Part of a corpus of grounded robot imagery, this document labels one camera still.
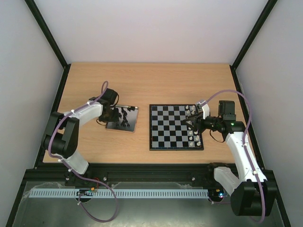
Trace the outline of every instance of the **wooden tabletop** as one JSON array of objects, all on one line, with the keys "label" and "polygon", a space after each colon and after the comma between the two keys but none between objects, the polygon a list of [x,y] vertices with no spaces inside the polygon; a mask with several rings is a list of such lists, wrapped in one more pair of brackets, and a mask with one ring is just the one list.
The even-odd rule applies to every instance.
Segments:
[{"label": "wooden tabletop", "polygon": [[[106,130],[92,120],[80,128],[78,151],[91,163],[233,163],[226,143],[203,133],[204,150],[149,151],[149,104],[194,104],[217,91],[234,89],[228,64],[174,63],[73,63],[66,81],[59,112],[75,109],[101,92],[102,83],[119,95],[120,105],[139,107],[135,133]],[[236,103],[238,121],[244,121],[238,96],[223,93],[210,103],[218,113],[219,100]],[[222,140],[219,133],[215,138]],[[44,162],[57,162],[47,154]]]}]

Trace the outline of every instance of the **black and white chessboard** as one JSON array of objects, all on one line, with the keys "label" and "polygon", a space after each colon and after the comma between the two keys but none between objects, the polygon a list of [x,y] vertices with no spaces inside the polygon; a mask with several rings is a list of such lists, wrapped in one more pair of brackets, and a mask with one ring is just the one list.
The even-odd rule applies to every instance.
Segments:
[{"label": "black and white chessboard", "polygon": [[200,133],[182,122],[195,113],[194,105],[150,105],[150,150],[203,150]]}]

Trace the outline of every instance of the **black metal frame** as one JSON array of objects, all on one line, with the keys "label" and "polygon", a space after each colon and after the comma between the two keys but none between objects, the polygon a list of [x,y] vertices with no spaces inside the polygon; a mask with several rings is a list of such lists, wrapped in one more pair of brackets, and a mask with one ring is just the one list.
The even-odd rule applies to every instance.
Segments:
[{"label": "black metal frame", "polygon": [[[61,82],[53,103],[52,112],[57,111],[59,103],[63,94],[65,82],[70,70],[71,65],[67,64],[64,59],[55,39],[53,38],[50,30],[48,29],[46,22],[44,21],[37,5],[33,0],[25,0],[31,12],[33,13],[37,23],[39,24],[41,30],[43,31],[45,37],[47,38],[50,46],[55,52],[58,60],[60,61],[64,72],[62,75]],[[241,51],[239,52],[234,64],[230,66],[232,77],[236,86],[237,91],[241,92],[240,83],[236,74],[236,69],[252,44],[254,38],[258,34],[262,25],[264,24],[266,18],[269,16],[270,11],[274,7],[277,0],[269,0],[264,7],[261,15],[259,16],[255,26],[253,27],[250,35],[248,36],[246,42],[244,43]],[[239,101],[244,114],[245,121],[247,122],[249,113],[245,102],[242,97],[239,96]],[[253,150],[256,155],[256,159],[262,171],[267,176],[269,180],[275,180],[275,176],[272,171],[265,170],[264,163],[260,150],[258,148],[258,143],[253,130],[252,125],[249,128],[249,135],[252,143]],[[15,203],[11,210],[7,226],[12,226],[19,203],[21,201],[25,185],[29,181],[46,181],[46,182],[62,182],[65,181],[66,167],[63,164],[46,164],[43,163],[45,151],[40,148],[37,159],[35,162],[34,169],[28,169],[25,172],[23,180],[21,182],[19,191],[17,193]],[[93,175],[98,176],[99,179],[103,179],[105,176],[107,178],[107,183],[117,183],[117,182],[177,182],[177,183],[189,183],[195,187],[204,187],[206,189],[221,189],[222,187],[218,183],[210,182],[209,179],[209,165],[208,164],[91,164]],[[229,164],[232,172],[237,175],[237,169],[235,164]],[[281,217],[285,227],[290,227],[290,222],[283,205],[280,192],[278,192],[276,197]]]}]

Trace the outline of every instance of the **white cable track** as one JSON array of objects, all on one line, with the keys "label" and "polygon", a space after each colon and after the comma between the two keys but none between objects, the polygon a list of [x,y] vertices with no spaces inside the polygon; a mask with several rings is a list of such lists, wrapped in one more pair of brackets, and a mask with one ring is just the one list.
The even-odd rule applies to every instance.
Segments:
[{"label": "white cable track", "polygon": [[[119,199],[208,199],[204,189],[113,189]],[[78,198],[80,189],[32,189],[30,198]],[[108,189],[87,192],[82,198],[113,198]]]}]

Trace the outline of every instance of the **robotic arm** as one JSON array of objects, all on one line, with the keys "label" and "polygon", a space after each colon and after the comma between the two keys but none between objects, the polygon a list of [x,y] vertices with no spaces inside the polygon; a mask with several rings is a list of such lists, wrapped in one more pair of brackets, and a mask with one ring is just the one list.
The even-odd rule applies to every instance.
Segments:
[{"label": "robotic arm", "polygon": [[108,88],[99,100],[93,102],[95,97],[89,99],[87,106],[77,112],[71,110],[63,114],[51,113],[42,138],[43,147],[48,148],[51,136],[59,121],[64,116],[69,115],[59,128],[64,129],[64,132],[57,132],[55,135],[51,147],[52,155],[58,157],[59,160],[64,160],[78,174],[85,174],[89,164],[77,151],[79,128],[96,117],[101,122],[117,122],[119,112],[114,105],[117,96],[117,92]]},{"label": "robotic arm", "polygon": [[196,107],[199,114],[190,116],[185,121],[191,121],[194,130],[199,130],[200,133],[206,129],[220,132],[234,156],[239,178],[231,172],[230,168],[220,166],[214,169],[214,179],[222,185],[231,197],[231,207],[234,214],[239,216],[261,215],[261,195],[256,178],[256,175],[258,175],[265,197],[265,215],[268,216],[276,197],[276,183],[268,181],[262,173],[251,151],[247,135],[243,143],[245,126],[243,122],[236,121],[235,103],[233,101],[219,101],[217,117],[210,116],[209,107],[204,100],[197,102]]}]

